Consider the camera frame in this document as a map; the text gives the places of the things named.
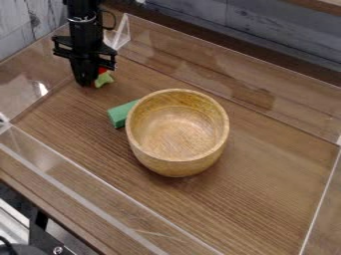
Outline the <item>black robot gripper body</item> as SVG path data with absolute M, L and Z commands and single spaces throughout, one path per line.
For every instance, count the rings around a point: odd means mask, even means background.
M 105 43 L 105 27 L 98 18 L 70 20 L 70 35 L 54 36 L 54 54 L 71 62 L 74 71 L 113 70 L 118 52 Z

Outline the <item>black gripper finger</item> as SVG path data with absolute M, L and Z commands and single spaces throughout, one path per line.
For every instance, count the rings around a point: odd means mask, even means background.
M 90 86 L 99 75 L 99 64 L 91 60 L 86 61 L 86 85 Z
M 78 59 L 71 60 L 71 67 L 72 67 L 72 72 L 75 76 L 75 80 L 80 86 L 86 85 L 84 81 L 84 70 L 83 70 L 83 62 Z

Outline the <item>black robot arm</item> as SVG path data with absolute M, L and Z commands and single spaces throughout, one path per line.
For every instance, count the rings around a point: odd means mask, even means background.
M 101 69 L 114 70 L 118 51 L 105 43 L 103 0 L 63 0 L 67 6 L 68 36 L 54 36 L 54 55 L 70 60 L 78 84 L 88 87 L 99 77 Z

